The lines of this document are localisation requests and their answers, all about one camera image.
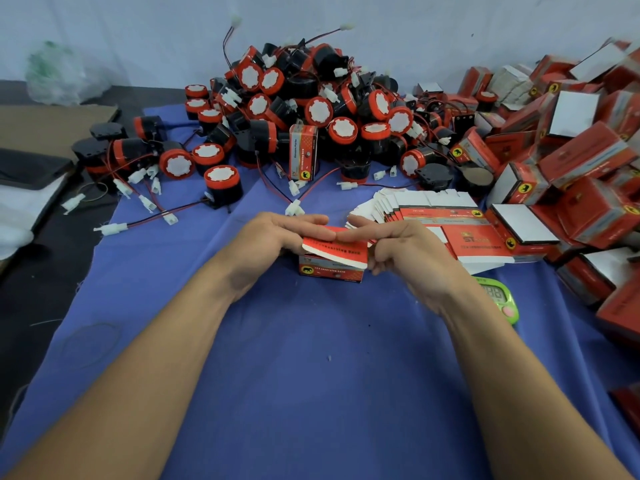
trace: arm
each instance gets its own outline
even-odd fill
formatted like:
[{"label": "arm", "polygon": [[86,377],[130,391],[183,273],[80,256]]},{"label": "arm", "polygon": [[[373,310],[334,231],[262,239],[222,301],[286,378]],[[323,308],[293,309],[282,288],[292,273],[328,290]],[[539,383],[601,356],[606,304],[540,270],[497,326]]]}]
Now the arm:
[{"label": "arm", "polygon": [[496,479],[632,479],[435,234],[416,221],[349,221],[359,228],[337,239],[378,239],[373,274],[395,271],[446,323]]},{"label": "arm", "polygon": [[325,216],[260,214],[206,263],[5,480],[160,477],[229,305]]}]

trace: hand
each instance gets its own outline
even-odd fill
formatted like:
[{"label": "hand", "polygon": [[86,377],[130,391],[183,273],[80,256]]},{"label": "hand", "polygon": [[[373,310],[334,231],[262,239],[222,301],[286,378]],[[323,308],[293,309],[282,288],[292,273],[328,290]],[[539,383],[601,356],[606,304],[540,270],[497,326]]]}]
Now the hand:
[{"label": "hand", "polygon": [[316,214],[287,217],[261,212],[205,266],[222,275],[226,291],[237,301],[276,261],[281,250],[304,254],[302,237],[333,241],[335,232],[324,227],[327,222],[329,217]]},{"label": "hand", "polygon": [[357,229],[338,232],[337,241],[377,239],[369,249],[369,269],[374,276],[393,271],[409,290],[438,315],[455,296],[479,288],[475,279],[454,259],[436,234],[418,221],[377,224],[364,217],[349,216]]}]

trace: blue table cloth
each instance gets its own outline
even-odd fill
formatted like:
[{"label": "blue table cloth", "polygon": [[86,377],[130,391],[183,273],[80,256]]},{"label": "blue table cloth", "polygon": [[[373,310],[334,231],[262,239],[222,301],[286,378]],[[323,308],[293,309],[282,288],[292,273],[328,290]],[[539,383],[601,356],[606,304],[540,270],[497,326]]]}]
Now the blue table cloth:
[{"label": "blue table cloth", "polygon": [[[181,105],[147,113],[186,122]],[[170,136],[184,141],[191,131]],[[245,196],[231,214],[200,205],[178,213],[174,226],[158,219],[96,247],[0,450],[0,476],[245,222],[261,210],[283,213],[286,202],[256,170],[240,171]],[[266,171],[287,188],[273,168]],[[302,206],[343,225],[376,188],[340,191],[337,181],[329,175]],[[198,176],[164,180],[159,199],[171,208],[204,190]],[[112,222],[148,215],[139,201],[123,199]],[[637,357],[603,338],[593,313],[546,263],[483,275],[510,288],[521,338],[640,478],[640,442],[606,394],[640,380]],[[299,276],[295,261],[281,258],[226,314],[162,478],[478,480],[491,473],[442,321],[392,274],[367,274],[360,284],[320,280]]]}]

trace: yellow logo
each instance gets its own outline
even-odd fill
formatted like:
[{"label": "yellow logo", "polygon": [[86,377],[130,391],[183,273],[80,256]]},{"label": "yellow logo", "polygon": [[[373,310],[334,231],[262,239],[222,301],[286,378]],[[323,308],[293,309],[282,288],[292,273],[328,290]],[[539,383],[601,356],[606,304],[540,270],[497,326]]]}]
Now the yellow logo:
[{"label": "yellow logo", "polygon": [[629,213],[629,214],[633,214],[635,216],[640,216],[640,210],[638,210],[636,207],[634,207],[633,205],[625,205],[625,210]]}]

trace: digital timer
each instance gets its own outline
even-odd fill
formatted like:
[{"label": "digital timer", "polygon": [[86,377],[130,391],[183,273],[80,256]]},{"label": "digital timer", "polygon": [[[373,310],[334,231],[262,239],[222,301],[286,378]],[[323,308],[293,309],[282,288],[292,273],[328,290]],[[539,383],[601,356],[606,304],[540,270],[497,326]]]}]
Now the digital timer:
[{"label": "digital timer", "polygon": [[520,318],[520,314],[509,289],[500,281],[492,280],[491,278],[478,278],[476,276],[474,278],[484,288],[487,295],[498,305],[498,308],[500,308],[509,323],[512,325],[516,323]]}]

